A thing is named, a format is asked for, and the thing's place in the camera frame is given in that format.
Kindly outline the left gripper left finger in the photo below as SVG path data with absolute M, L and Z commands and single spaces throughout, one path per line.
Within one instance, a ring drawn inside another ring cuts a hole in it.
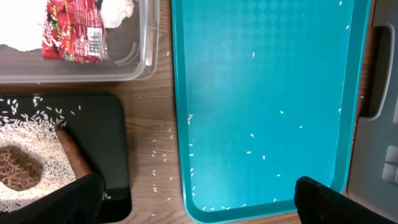
M 1 215 L 1 224 L 94 223 L 104 194 L 98 174 L 88 174 L 13 212 Z

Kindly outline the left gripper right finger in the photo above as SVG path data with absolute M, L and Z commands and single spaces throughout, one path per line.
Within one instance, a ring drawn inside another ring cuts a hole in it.
M 307 176 L 296 181 L 294 204 L 302 224 L 396 224 Z

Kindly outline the fried sausage stick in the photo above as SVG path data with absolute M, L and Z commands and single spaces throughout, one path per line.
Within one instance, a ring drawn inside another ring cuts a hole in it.
M 92 173 L 90 166 L 86 162 L 80 148 L 72 137 L 63 128 L 56 128 L 55 133 L 67 156 L 75 177 L 80 179 Z

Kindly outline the red snack wrapper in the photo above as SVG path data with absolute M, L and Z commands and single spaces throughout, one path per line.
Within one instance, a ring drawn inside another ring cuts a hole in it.
M 43 28 L 45 60 L 99 63 L 108 58 L 107 33 L 95 0 L 48 0 Z

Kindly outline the white napkin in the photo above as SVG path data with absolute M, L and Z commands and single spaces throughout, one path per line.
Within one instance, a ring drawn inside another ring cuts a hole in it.
M 46 0 L 1 0 L 1 45 L 21 52 L 42 48 Z

